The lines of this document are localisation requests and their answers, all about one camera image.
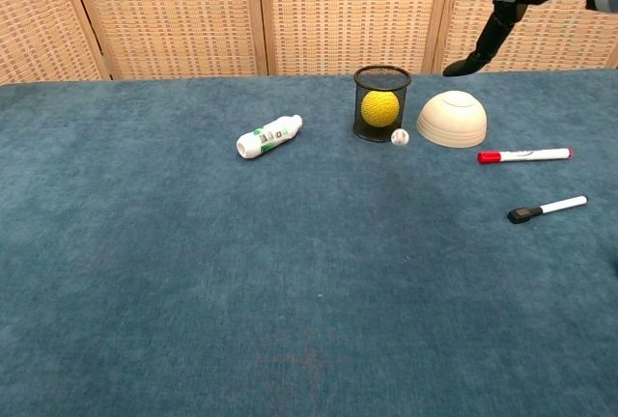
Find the cream upturned bowl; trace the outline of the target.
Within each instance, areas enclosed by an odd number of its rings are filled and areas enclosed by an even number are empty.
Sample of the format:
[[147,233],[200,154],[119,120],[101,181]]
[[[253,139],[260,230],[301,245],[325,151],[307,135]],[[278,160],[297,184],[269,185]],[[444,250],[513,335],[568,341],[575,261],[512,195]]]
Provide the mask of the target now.
[[472,94],[452,90],[431,97],[421,109],[416,129],[442,147],[465,149],[480,145],[487,135],[488,117]]

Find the black mesh pen holder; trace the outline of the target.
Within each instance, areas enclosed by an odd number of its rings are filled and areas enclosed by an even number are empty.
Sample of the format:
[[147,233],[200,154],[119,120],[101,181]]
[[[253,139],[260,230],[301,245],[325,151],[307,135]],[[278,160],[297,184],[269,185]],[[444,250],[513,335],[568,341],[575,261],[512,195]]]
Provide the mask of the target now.
[[[358,137],[370,142],[389,142],[392,132],[402,126],[404,117],[407,88],[411,83],[411,75],[405,69],[391,65],[370,65],[358,69],[353,80],[355,83],[355,111],[352,131]],[[397,120],[387,127],[372,127],[361,117],[360,107],[364,96],[370,91],[394,93],[400,102],[400,113]]]

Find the yellow textured ball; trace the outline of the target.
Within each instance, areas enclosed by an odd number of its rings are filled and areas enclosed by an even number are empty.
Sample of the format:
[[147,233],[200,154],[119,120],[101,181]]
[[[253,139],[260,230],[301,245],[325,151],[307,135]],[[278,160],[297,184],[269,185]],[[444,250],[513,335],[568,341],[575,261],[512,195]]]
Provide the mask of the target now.
[[400,113],[400,102],[392,92],[370,91],[361,101],[361,117],[372,127],[392,125]]

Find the white marker red cap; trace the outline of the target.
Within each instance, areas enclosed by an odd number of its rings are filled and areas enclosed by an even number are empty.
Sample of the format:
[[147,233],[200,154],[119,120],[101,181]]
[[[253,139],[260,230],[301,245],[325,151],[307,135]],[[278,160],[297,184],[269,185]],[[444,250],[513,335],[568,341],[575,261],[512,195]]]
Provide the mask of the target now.
[[569,148],[541,149],[528,151],[483,151],[478,152],[480,164],[521,161],[547,161],[569,159],[573,151]]

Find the white marker black cap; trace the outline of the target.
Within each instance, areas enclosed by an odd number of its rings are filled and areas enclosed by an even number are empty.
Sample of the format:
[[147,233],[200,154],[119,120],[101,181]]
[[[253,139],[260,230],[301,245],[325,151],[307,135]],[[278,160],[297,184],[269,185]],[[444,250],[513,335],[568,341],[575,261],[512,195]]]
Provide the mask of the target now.
[[543,214],[557,212],[564,209],[585,206],[588,198],[584,195],[547,203],[535,208],[514,208],[507,213],[507,219],[513,224],[521,224],[529,221],[533,217]]

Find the white plastic bottle green label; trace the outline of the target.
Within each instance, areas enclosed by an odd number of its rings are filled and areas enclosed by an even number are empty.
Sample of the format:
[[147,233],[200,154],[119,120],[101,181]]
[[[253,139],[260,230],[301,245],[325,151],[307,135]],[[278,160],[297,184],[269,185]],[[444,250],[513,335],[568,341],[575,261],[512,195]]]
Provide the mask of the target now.
[[303,120],[299,115],[281,116],[242,134],[236,142],[237,151],[244,159],[256,158],[293,139],[302,126]]

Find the woven wooden folding screen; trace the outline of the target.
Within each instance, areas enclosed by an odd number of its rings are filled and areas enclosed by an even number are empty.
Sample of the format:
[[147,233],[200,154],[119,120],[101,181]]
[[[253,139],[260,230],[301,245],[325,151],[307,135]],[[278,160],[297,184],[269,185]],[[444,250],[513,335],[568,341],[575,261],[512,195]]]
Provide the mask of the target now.
[[0,85],[439,73],[491,12],[487,0],[0,0]]

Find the blue table cloth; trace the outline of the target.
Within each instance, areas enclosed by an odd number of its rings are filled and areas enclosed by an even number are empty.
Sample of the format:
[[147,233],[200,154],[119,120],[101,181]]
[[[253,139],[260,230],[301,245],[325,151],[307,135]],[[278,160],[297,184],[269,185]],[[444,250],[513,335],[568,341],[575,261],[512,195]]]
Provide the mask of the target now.
[[573,156],[363,141],[347,76],[0,86],[0,417],[618,417],[618,70],[420,76],[406,129],[452,89]]

